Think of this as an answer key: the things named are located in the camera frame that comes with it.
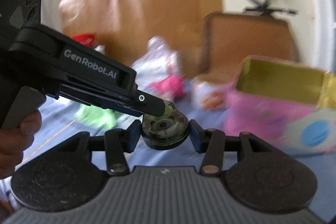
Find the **blue bedsheet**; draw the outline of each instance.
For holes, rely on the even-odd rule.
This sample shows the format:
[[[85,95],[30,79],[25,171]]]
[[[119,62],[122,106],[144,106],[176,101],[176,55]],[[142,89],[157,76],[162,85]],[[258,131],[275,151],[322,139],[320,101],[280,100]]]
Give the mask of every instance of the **blue bedsheet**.
[[[176,103],[176,107],[188,119],[195,119],[203,128],[222,128],[225,118],[224,111],[193,110],[188,96]],[[76,113],[78,108],[78,103],[63,104],[48,98],[46,104],[40,108],[43,117],[42,129],[36,134],[33,145],[25,151],[24,161],[31,160],[80,131],[89,131],[92,136],[103,135],[105,131],[101,128],[91,128],[75,121],[74,113]],[[131,122],[127,121],[119,125],[119,127],[126,128]],[[188,165],[199,169],[203,155],[196,154],[190,139],[187,139],[179,147],[167,151],[155,151],[140,142],[136,150],[127,156],[127,159],[130,168],[135,165]],[[311,203],[311,210],[320,218],[329,222],[336,214],[336,155],[301,155],[297,159],[313,170],[318,178],[319,187]],[[94,152],[92,162],[100,169],[106,169],[103,152]],[[235,154],[227,153],[224,160],[224,169],[229,169],[235,163]],[[2,188],[5,188],[4,190],[9,193],[9,179],[3,183]]]

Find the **ribbed gray rubber surface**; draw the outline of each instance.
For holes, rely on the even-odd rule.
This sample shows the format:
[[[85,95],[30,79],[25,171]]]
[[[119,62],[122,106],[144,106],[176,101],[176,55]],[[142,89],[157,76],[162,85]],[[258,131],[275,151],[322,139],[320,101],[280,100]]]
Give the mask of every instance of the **ribbed gray rubber surface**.
[[[194,167],[136,167],[92,201],[60,213],[21,209],[5,224],[322,224],[308,210],[268,215],[240,205],[217,178]]]

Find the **pink and yellow box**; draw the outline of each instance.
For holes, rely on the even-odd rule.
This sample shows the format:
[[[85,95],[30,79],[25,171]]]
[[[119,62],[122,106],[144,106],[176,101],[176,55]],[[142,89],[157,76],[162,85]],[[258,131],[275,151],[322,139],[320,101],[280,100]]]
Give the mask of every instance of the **pink and yellow box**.
[[[224,132],[248,131],[276,146],[336,149],[336,78],[297,63],[248,57],[227,93]]]

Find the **blue circle sticker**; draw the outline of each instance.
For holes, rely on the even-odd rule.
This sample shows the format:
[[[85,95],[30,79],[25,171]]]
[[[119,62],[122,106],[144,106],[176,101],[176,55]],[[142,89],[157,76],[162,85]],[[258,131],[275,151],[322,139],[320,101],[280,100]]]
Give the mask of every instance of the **blue circle sticker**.
[[[328,121],[315,121],[302,131],[301,142],[306,146],[317,146],[324,142],[329,131]]]

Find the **red object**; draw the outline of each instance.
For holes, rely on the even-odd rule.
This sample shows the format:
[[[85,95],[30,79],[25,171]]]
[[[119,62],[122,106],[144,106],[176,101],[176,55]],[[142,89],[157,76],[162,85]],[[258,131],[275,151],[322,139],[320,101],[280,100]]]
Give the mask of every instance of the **red object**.
[[[92,47],[93,42],[95,41],[95,35],[92,33],[81,33],[74,35],[71,38],[87,47]]]

